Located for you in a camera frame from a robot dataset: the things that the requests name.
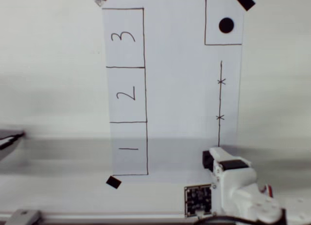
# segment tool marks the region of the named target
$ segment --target circuit board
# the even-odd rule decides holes
[[[196,216],[197,210],[211,214],[211,185],[185,187],[185,217]]]

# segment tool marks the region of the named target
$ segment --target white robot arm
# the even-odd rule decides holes
[[[259,191],[257,174],[249,161],[216,147],[203,152],[203,166],[213,178],[212,201],[219,201],[214,211],[218,219],[231,216],[255,224],[287,224],[279,202]]]

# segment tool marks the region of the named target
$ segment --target numbered box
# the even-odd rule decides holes
[[[107,69],[110,122],[146,121],[144,69]]]
[[[106,65],[144,67],[143,9],[103,9]]]
[[[243,7],[236,0],[205,0],[205,44],[240,45]]]
[[[113,174],[147,174],[146,123],[111,123]]]

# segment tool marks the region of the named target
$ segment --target black dot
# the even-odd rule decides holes
[[[231,18],[225,17],[219,22],[219,29],[223,33],[229,33],[234,28],[234,22]]]

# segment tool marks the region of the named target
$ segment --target black cable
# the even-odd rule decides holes
[[[263,223],[247,220],[247,219],[242,219],[238,217],[232,217],[232,216],[213,216],[213,217],[207,217],[203,219],[199,219],[198,221],[194,222],[193,225],[203,225],[208,222],[212,221],[231,221],[231,222],[238,222],[238,223],[243,223],[243,224],[249,224],[249,225],[262,225]]]

